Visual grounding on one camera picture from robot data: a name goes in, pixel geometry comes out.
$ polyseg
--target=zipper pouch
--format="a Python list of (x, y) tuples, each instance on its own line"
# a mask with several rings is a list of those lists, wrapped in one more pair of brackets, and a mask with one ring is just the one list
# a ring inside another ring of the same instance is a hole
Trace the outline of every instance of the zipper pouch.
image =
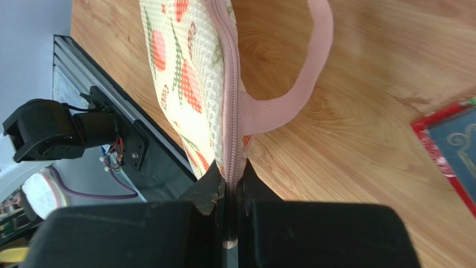
[(311, 96), (332, 44), (329, 3), (308, 0), (314, 27), (302, 71), (287, 94), (263, 101), (247, 94), (240, 79), (230, 0), (140, 0), (140, 6), (160, 106), (196, 177), (216, 160), (234, 199), (252, 135), (286, 124)]

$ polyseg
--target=white wall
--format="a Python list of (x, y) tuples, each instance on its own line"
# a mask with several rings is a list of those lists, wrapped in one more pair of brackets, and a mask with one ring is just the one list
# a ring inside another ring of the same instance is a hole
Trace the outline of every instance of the white wall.
[(51, 98), (53, 35), (70, 35), (71, 2), (0, 0), (0, 124), (30, 99)]

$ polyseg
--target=black plastic part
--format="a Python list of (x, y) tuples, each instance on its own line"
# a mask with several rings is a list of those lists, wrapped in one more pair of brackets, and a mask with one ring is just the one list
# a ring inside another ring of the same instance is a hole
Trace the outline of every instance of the black plastic part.
[(238, 262), (242, 267), (257, 267), (255, 262), (254, 227), (250, 211), (252, 203), (256, 200), (280, 202), (282, 199), (275, 194), (258, 177), (250, 160), (246, 162), (243, 178), (238, 184)]
[(210, 268), (212, 220), (190, 202), (59, 209), (38, 230), (22, 267)]
[(213, 266), (216, 268), (227, 267), (227, 249), (224, 247), (224, 238), (226, 226), (224, 223), (225, 215), (225, 180), (220, 174), (220, 170), (215, 162), (210, 165), (207, 173), (199, 179), (190, 189), (180, 196), (179, 201), (188, 200), (206, 216), (213, 221), (215, 229), (213, 252)]
[(89, 99), (91, 102), (103, 103), (108, 109), (114, 111), (118, 134), (123, 139), (123, 165), (126, 170), (132, 169), (139, 171), (142, 168), (145, 154), (149, 147), (149, 143), (145, 137), (146, 133), (144, 129), (146, 127), (144, 124), (137, 120), (131, 123), (98, 87), (91, 87)]
[(67, 107), (53, 100), (25, 103), (3, 128), (15, 146), (16, 162), (74, 159), (83, 156), (86, 148)]
[(420, 267), (403, 222), (382, 205), (256, 201), (251, 212), (255, 267)]
[(73, 115), (86, 147), (97, 147), (116, 140), (116, 119), (109, 112), (88, 112)]

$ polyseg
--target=red picture frame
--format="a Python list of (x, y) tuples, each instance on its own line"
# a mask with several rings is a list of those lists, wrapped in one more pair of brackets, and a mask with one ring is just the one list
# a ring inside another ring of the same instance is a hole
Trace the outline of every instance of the red picture frame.
[(473, 216), (476, 218), (476, 204), (469, 196), (469, 194), (464, 189), (460, 180), (458, 179), (453, 168), (449, 165), (446, 158), (443, 156), (443, 153), (438, 149), (438, 146), (430, 137), (430, 131), (428, 130), (428, 125), (436, 123), (444, 118), (453, 116), (459, 112), (462, 112), (466, 109), (473, 107), (476, 104), (476, 96), (471, 97), (467, 100), (455, 102), (442, 110), (439, 110), (435, 113), (424, 116), (418, 121), (411, 124), (413, 131), (417, 135), (420, 142), (423, 144), (425, 149), (430, 154), (433, 162), (438, 166), (440, 171), (445, 175), (450, 184), (459, 194), (463, 202), (469, 208)]

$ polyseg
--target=pink zipper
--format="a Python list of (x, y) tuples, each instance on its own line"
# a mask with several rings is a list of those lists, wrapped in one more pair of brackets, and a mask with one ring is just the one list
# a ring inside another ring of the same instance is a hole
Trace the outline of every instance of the pink zipper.
[(237, 185), (240, 180), (238, 153), (241, 141), (239, 131), (239, 90), (240, 90), (240, 58), (238, 40), (234, 33), (224, 0), (211, 0), (212, 19), (217, 26), (223, 49), (224, 95), (223, 95), (223, 159), (225, 161), (226, 196), (229, 209), (236, 212)]

